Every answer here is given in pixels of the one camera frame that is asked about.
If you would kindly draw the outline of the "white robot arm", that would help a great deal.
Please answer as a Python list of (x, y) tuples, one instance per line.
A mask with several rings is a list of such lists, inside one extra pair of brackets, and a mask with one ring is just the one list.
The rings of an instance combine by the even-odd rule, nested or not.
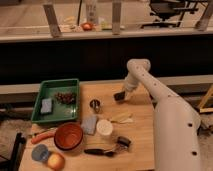
[(199, 113), (153, 77), (150, 67), (148, 59), (130, 59), (124, 91), (132, 92), (142, 83), (157, 102), (153, 116), (155, 171), (202, 171), (197, 136)]

